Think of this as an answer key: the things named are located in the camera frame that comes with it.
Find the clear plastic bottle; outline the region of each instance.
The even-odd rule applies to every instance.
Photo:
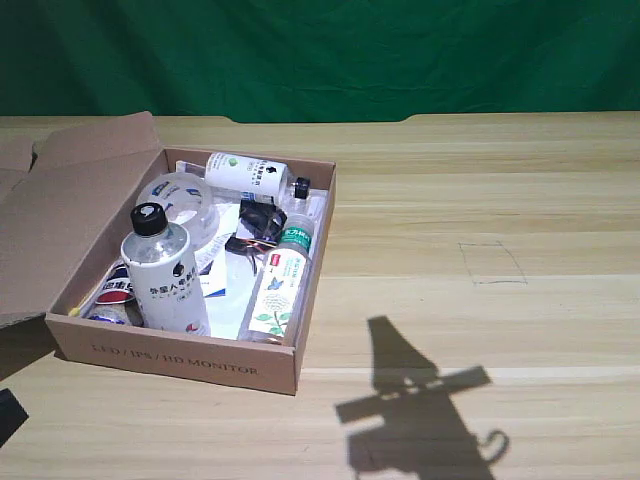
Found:
[[[169,223],[157,203],[136,206],[131,221],[120,253],[145,326],[210,335],[189,232]]]
[[[298,328],[313,231],[309,217],[289,214],[278,246],[265,258],[238,340],[281,344],[287,330]]]
[[[211,154],[204,180],[219,195],[281,208],[287,199],[300,198],[301,191],[308,193],[311,183],[308,178],[293,175],[284,163],[224,152]]]

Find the clear plastic container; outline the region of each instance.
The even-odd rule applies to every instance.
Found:
[[[142,189],[138,204],[155,202],[162,206],[170,222],[189,231],[194,250],[211,240],[218,218],[211,187],[192,173],[167,173]]]

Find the wooden table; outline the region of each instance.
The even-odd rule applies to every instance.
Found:
[[[2,118],[0,138],[93,120]],[[0,477],[640,478],[640,114],[157,124],[338,163],[299,393],[32,361],[51,340],[25,326],[0,337],[5,366],[32,361],[2,381],[31,418]]]

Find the green label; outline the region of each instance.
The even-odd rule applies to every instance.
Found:
[[[280,243],[297,243],[308,252],[311,247],[311,235],[300,227],[288,227],[283,232]]]

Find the black object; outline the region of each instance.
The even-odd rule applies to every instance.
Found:
[[[157,235],[169,224],[162,205],[153,202],[136,205],[131,210],[131,223],[133,231],[141,237]]]
[[[2,447],[9,437],[15,433],[29,415],[22,405],[13,396],[11,390],[5,388],[0,391],[0,447]]]
[[[305,177],[298,177],[295,183],[295,189],[293,192],[293,196],[295,198],[300,198],[302,200],[306,200],[309,196],[309,189],[311,188],[311,180]]]
[[[249,258],[255,274],[255,256],[266,253],[278,244],[287,215],[274,205],[243,200],[240,203],[240,221],[254,238],[237,238],[232,235],[225,250]]]

